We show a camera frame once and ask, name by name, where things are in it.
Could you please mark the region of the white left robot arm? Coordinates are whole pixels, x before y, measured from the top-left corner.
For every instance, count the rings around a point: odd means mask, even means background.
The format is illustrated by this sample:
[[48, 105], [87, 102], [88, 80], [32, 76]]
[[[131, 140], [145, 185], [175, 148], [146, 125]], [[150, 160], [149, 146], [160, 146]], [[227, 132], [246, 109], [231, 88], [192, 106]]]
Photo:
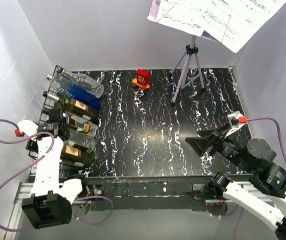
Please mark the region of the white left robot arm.
[[74, 200], [83, 200], [89, 195], [89, 187], [78, 178], [66, 180], [59, 186], [61, 152], [70, 134], [62, 109], [49, 109], [47, 114], [44, 124], [37, 125], [31, 120], [18, 123], [19, 131], [37, 144], [40, 159], [30, 196], [22, 200], [22, 210], [35, 229], [70, 223]]

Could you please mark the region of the clear round glass bottle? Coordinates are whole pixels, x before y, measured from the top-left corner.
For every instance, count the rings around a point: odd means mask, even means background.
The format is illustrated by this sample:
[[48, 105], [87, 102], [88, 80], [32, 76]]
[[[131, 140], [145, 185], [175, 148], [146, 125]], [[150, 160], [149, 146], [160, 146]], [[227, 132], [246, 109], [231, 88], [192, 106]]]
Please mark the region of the clear round glass bottle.
[[87, 136], [73, 129], [70, 129], [69, 132], [70, 137], [67, 141], [65, 141], [66, 145], [87, 153], [90, 153], [95, 149], [97, 144], [96, 138]]

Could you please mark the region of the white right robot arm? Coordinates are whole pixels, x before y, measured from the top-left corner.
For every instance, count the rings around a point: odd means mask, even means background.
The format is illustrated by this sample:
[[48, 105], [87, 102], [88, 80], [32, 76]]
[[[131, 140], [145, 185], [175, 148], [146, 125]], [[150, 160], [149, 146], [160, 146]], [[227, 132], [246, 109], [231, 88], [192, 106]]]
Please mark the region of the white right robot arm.
[[254, 138], [245, 147], [238, 146], [226, 130], [204, 130], [185, 141], [201, 157], [219, 153], [240, 170], [249, 173], [249, 185], [239, 183], [222, 172], [190, 195], [195, 198], [230, 200], [261, 220], [286, 240], [286, 170], [274, 163], [276, 153], [263, 139]]

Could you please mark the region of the dark red wine bottle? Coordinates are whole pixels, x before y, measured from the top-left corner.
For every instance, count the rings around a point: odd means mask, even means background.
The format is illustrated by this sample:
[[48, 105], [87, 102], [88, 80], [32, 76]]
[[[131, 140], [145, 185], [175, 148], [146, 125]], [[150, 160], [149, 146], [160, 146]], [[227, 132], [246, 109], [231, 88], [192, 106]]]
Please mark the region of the dark red wine bottle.
[[77, 167], [84, 167], [88, 168], [94, 163], [94, 158], [91, 156], [90, 153], [83, 152], [77, 148], [63, 145], [60, 159], [63, 162], [70, 163]]

